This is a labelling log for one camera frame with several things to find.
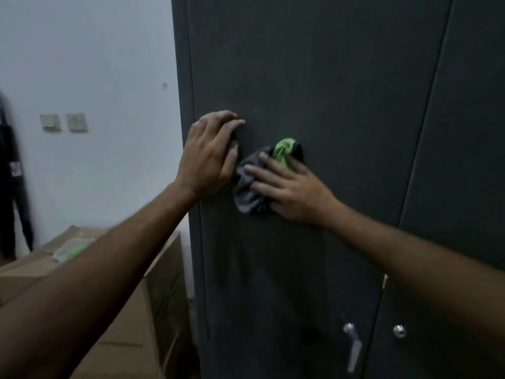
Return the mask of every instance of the hand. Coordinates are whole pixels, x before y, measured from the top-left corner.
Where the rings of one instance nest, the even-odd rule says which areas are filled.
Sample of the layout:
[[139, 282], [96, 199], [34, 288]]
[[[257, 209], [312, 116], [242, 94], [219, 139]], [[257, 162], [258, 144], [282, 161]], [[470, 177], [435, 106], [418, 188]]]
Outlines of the hand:
[[283, 217], [318, 226], [326, 226], [332, 210], [342, 205], [323, 182], [301, 162], [286, 155], [296, 172], [269, 158], [265, 153], [260, 158], [275, 173], [252, 165], [245, 171], [263, 182], [254, 182], [253, 191], [270, 197], [272, 210]]
[[229, 110], [208, 113], [196, 121], [189, 130], [174, 183], [199, 197], [223, 187], [238, 157], [238, 143], [228, 143], [233, 131], [244, 123]]

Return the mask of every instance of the green cloth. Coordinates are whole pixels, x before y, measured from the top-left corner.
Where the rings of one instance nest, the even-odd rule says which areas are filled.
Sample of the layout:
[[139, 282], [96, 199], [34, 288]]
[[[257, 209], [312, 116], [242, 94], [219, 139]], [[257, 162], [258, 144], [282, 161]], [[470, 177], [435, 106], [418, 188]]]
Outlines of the green cloth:
[[274, 152], [272, 153], [272, 158], [274, 158], [281, 165], [284, 165], [291, 170], [294, 170], [294, 166], [291, 165], [291, 162], [286, 159], [285, 154], [291, 154], [295, 142], [296, 141], [293, 140], [293, 138], [282, 139], [277, 143], [277, 145], [275, 145]]

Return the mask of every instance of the cabinet door handle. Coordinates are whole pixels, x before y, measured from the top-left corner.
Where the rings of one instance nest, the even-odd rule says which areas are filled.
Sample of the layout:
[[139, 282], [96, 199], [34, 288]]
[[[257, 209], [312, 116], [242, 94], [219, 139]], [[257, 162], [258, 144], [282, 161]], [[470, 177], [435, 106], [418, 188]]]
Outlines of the cabinet door handle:
[[344, 332], [347, 334], [351, 342], [347, 372], [353, 373], [356, 368], [357, 360], [360, 357], [363, 343], [361, 342], [360, 336], [357, 334], [356, 327], [353, 323], [346, 323], [344, 325]]

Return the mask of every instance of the gray cloth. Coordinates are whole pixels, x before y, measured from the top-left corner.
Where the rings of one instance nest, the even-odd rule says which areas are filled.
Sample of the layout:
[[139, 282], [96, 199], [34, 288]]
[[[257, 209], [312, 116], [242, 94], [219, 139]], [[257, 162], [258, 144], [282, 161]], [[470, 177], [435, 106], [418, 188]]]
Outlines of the gray cloth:
[[255, 178], [245, 172], [244, 166], [253, 165], [264, 168], [265, 165], [260, 159], [260, 153], [265, 152], [271, 156], [273, 151], [273, 146], [262, 147], [258, 151], [243, 159], [242, 162], [240, 162], [235, 168], [235, 176], [233, 180], [236, 187], [233, 190], [233, 195], [237, 209], [243, 214], [262, 213], [268, 210], [270, 200], [250, 189], [251, 184], [255, 181]]

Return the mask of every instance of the forearm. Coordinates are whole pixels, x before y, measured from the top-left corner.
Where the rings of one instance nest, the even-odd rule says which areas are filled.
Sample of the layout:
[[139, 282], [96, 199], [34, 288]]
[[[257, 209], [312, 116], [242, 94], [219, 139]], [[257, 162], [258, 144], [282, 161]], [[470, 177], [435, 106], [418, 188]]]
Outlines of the forearm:
[[169, 185], [81, 255], [4, 306], [0, 376], [36, 376], [45, 362], [50, 363], [48, 377], [71, 373], [195, 200], [191, 191]]
[[327, 227], [400, 284], [505, 344], [505, 273], [335, 202]]

